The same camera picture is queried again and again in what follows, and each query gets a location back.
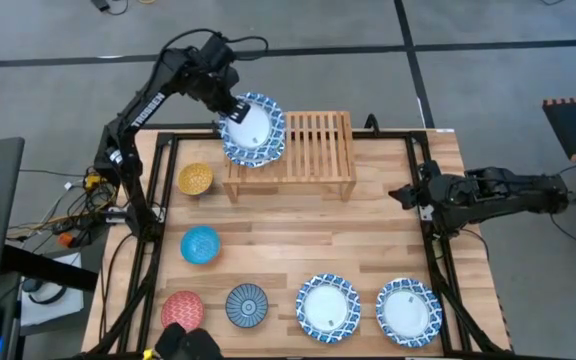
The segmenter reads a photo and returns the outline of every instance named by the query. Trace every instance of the blue and white plate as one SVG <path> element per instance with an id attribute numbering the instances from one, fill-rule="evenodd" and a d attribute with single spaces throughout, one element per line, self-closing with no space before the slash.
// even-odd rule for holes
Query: blue and white plate
<path id="1" fill-rule="evenodd" d="M 277 102 L 253 92 L 239 95 L 237 100 L 250 104 L 251 109 L 242 124 L 219 116 L 226 156 L 237 165 L 251 168 L 279 159 L 285 149 L 286 119 Z"/>
<path id="2" fill-rule="evenodd" d="M 297 294 L 297 321 L 315 340 L 341 341 L 352 335 L 360 317 L 359 294 L 341 276 L 316 275 Z"/>
<path id="3" fill-rule="evenodd" d="M 226 315 L 233 324 L 251 328 L 257 326 L 268 312 L 268 298 L 254 284 L 241 284 L 234 288 L 226 299 Z"/>
<path id="4" fill-rule="evenodd" d="M 395 279 L 377 295 L 377 321 L 392 341 L 417 348 L 429 344 L 441 328 L 443 310 L 423 283 Z"/>

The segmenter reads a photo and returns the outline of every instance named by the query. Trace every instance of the yellow bowl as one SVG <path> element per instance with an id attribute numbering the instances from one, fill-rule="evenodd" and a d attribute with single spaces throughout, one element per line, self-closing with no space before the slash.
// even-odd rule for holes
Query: yellow bowl
<path id="1" fill-rule="evenodd" d="M 210 166 L 194 163 L 181 169 L 177 178 L 179 190 L 186 195 L 199 195 L 212 184 L 213 173 Z"/>

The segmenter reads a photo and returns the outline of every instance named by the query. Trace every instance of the blue patterned bowl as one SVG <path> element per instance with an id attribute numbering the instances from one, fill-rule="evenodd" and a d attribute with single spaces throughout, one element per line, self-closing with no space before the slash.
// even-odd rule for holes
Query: blue patterned bowl
<path id="1" fill-rule="evenodd" d="M 181 255 L 191 264 L 210 262 L 219 254 L 219 235 L 210 226 L 196 226 L 181 238 Z"/>
<path id="2" fill-rule="evenodd" d="M 254 284 L 241 284 L 226 299 L 226 315 L 233 324 L 242 328 L 257 326 L 268 312 L 268 298 Z"/>
<path id="3" fill-rule="evenodd" d="M 219 116 L 219 130 L 224 141 L 223 148 L 226 156 L 235 164 L 250 168 L 260 167 L 279 159 L 285 149 L 286 119 L 277 102 L 265 95 L 253 92 L 239 95 L 237 100 L 263 109 L 270 118 L 271 129 L 268 139 L 262 145 L 248 149 L 238 145 L 232 139 L 228 134 L 229 120 Z"/>
<path id="4" fill-rule="evenodd" d="M 399 345 L 429 344 L 441 328 L 443 310 L 433 292 L 414 279 L 395 279 L 377 295 L 377 321 L 384 334 Z"/>
<path id="5" fill-rule="evenodd" d="M 319 274 L 297 294 L 297 321 L 306 334 L 333 344 L 352 335 L 361 317 L 359 294 L 341 276 Z"/>

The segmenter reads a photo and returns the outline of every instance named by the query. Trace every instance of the gray floor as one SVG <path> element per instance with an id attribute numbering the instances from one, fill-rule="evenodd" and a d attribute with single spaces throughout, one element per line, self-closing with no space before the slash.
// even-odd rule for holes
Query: gray floor
<path id="1" fill-rule="evenodd" d="M 274 48 L 403 43 L 389 0 L 130 1 L 125 15 L 110 17 L 86 0 L 0 0 L 0 60 L 151 54 L 174 34 L 199 26 L 230 37 L 264 35 Z M 576 0 L 552 7 L 538 0 L 404 3 L 418 44 L 576 39 Z M 576 48 L 418 57 L 436 126 L 457 130 L 467 167 L 552 173 L 570 165 L 540 105 L 576 96 Z M 143 84 L 150 66 L 0 68 L 0 138 L 26 138 L 25 168 L 82 172 L 101 127 Z M 355 126 L 370 112 L 384 127 L 422 124 L 403 53 L 271 58 L 235 67 L 242 78 L 236 92 L 269 94 L 284 110 L 347 109 Z M 202 105 L 175 97 L 152 122 L 213 118 Z M 566 179 L 576 187 L 576 172 Z M 65 181 L 22 174 L 12 222 L 43 216 Z M 558 220 L 576 234 L 576 208 Z M 517 352 L 576 358 L 576 243 L 547 217 L 527 214 L 489 221 L 483 234 Z M 90 257 L 98 261 L 99 255 L 91 251 Z M 30 337 L 25 358 L 77 353 L 84 326 Z"/>

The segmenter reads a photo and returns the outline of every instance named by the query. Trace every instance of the white plate with blue pattern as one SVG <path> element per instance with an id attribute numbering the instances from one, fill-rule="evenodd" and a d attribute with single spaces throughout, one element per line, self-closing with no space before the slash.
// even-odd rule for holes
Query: white plate with blue pattern
<path id="1" fill-rule="evenodd" d="M 359 294 L 349 281 L 334 274 L 319 274 L 297 294 L 297 321 L 306 334 L 333 344 L 352 335 L 359 326 Z"/>
<path id="2" fill-rule="evenodd" d="M 242 124 L 236 124 L 223 116 L 219 117 L 219 130 L 226 156 L 237 165 L 251 168 L 279 159 L 286 147 L 286 119 L 277 102 L 253 92 L 239 95 L 237 100 L 250 104 L 251 109 Z M 266 130 L 256 134 L 260 128 Z"/>
<path id="3" fill-rule="evenodd" d="M 418 280 L 400 278 L 377 295 L 377 321 L 381 330 L 399 345 L 418 348 L 437 336 L 443 310 L 435 294 Z"/>

